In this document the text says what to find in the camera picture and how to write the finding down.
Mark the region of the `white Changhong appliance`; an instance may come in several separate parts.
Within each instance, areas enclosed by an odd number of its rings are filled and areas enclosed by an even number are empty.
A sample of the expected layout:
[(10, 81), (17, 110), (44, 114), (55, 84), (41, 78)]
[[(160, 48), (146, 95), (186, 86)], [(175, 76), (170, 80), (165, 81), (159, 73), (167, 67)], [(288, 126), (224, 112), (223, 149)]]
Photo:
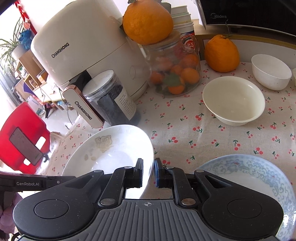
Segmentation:
[(82, 94), (86, 83), (113, 70), (133, 100), (148, 86), (149, 70), (139, 45), (120, 28), (113, 1), (73, 1), (34, 36), (31, 51), (53, 78), (63, 97), (93, 127), (104, 118)]

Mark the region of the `small cream flared bowl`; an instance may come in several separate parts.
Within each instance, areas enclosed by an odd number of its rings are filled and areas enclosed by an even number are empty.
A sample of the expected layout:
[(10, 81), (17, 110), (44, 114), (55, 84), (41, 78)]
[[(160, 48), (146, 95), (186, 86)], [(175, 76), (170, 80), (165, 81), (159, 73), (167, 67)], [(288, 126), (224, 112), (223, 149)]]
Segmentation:
[(292, 76), (293, 76), (293, 80), (295, 81), (295, 86), (296, 86), (296, 68), (293, 68)]

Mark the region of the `white plate with faint print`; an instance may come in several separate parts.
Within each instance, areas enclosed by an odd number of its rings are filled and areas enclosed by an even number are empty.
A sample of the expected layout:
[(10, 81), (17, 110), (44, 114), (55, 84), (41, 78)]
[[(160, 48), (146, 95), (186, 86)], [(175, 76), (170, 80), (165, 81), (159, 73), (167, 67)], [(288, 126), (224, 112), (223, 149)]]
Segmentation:
[(96, 133), (71, 155), (62, 175), (79, 177), (94, 170), (111, 174), (120, 167), (134, 167), (139, 158), (144, 161), (142, 187), (128, 189), (125, 195), (139, 199), (151, 175), (154, 148), (148, 135), (136, 126), (111, 126)]

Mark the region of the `blue patterned plate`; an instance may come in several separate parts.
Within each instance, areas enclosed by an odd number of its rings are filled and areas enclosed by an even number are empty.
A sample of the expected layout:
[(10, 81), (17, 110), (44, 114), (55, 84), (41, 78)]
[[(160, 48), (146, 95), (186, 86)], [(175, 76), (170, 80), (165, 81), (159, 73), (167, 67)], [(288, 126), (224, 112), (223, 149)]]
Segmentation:
[(276, 165), (260, 157), (233, 154), (217, 157), (198, 168), (278, 201), (283, 208), (283, 221), (276, 237), (279, 240), (292, 238), (295, 230), (295, 194), (290, 181)]

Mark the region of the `red stool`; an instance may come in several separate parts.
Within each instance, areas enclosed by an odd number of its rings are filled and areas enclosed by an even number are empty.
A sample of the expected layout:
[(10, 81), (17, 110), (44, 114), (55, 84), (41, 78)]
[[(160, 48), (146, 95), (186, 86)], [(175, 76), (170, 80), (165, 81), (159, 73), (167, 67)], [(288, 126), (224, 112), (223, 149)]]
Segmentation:
[(34, 174), (50, 151), (46, 124), (23, 102), (1, 129), (1, 161), (15, 171)]

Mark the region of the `green potted plant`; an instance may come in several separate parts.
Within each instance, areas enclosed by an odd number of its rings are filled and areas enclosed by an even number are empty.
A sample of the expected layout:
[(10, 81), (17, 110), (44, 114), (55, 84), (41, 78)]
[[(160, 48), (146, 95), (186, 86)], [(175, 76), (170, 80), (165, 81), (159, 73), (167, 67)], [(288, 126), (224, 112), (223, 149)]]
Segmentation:
[(12, 57), (12, 51), (20, 44), (19, 37), (23, 27), (23, 19), (20, 17), (14, 27), (13, 36), (9, 40), (1, 39), (1, 67), (4, 70), (13, 69), (15, 59)]

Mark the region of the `black microwave oven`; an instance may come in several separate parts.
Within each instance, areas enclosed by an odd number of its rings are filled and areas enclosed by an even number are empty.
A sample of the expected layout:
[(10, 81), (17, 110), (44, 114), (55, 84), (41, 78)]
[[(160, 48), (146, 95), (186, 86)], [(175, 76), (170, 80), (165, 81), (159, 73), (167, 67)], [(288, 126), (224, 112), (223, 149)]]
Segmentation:
[(295, 36), (295, 1), (196, 1), (203, 25), (229, 25), (273, 30)]

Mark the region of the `stack of white paper cups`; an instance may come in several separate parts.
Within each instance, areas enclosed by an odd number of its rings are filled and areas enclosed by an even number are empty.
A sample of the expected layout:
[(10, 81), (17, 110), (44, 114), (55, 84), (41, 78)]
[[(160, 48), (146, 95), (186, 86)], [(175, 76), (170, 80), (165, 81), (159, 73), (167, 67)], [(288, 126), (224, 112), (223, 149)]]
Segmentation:
[(176, 6), (171, 8), (171, 17), (174, 22), (174, 30), (180, 34), (194, 35), (194, 23), (191, 14), (188, 12), (187, 6)]

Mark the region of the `glass jar with small oranges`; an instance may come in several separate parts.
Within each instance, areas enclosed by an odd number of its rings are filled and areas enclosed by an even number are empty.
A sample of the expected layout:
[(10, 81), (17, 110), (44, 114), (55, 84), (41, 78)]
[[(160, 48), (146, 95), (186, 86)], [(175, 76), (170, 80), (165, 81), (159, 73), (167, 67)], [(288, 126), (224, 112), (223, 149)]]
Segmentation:
[(201, 65), (197, 53), (172, 31), (156, 43), (143, 46), (149, 67), (149, 86), (163, 96), (179, 96), (200, 84)]

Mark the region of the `large orange on jar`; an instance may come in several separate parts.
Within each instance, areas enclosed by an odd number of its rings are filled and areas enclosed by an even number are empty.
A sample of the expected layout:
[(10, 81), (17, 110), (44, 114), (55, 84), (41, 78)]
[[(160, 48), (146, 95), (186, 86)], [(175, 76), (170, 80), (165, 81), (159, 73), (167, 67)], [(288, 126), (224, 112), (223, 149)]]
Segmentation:
[(156, 44), (173, 31), (171, 14), (157, 1), (134, 1), (122, 18), (126, 35), (140, 45)]

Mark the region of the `white speckled round bowl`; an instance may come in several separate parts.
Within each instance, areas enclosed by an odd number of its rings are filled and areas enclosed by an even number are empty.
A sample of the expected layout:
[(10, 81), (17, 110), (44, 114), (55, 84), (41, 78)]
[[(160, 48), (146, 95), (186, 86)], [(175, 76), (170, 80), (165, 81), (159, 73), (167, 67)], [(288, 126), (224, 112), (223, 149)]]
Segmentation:
[(257, 54), (251, 58), (251, 63), (255, 79), (268, 89), (283, 90), (292, 77), (291, 69), (274, 56)]

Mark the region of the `phone on stool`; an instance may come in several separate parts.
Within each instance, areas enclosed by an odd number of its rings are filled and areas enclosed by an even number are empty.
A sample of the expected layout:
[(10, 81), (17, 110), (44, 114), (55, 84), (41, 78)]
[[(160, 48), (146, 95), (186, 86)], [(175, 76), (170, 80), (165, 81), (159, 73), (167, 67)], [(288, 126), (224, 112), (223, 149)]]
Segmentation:
[(32, 165), (36, 166), (42, 159), (43, 153), (29, 140), (19, 127), (11, 134), (9, 141)]

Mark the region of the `wooden shelf unit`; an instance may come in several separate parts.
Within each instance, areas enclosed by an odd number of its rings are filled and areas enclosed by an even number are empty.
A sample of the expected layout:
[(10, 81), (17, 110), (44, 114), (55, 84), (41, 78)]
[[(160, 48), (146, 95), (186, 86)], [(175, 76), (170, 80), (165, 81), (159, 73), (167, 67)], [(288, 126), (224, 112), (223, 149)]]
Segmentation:
[(16, 61), (16, 72), (30, 91), (42, 102), (57, 104), (62, 100), (60, 89), (48, 75), (31, 50)]

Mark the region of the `large orange on table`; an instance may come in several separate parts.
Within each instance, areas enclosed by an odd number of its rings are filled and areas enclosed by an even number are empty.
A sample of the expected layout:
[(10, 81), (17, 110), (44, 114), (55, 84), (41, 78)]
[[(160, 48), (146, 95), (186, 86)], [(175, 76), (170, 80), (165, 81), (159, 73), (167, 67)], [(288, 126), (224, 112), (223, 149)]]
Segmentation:
[(236, 45), (224, 35), (215, 35), (208, 41), (205, 45), (204, 57), (214, 71), (221, 73), (235, 70), (240, 63)]

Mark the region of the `cream bowl with foot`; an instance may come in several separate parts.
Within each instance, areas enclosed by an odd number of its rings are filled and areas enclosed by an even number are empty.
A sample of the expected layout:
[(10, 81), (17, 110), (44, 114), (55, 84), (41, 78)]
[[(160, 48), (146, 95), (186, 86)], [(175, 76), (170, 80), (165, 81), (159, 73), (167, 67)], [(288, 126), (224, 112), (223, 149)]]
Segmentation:
[(236, 76), (211, 80), (203, 89), (205, 106), (229, 126), (243, 126), (258, 119), (265, 109), (261, 90), (251, 81)]

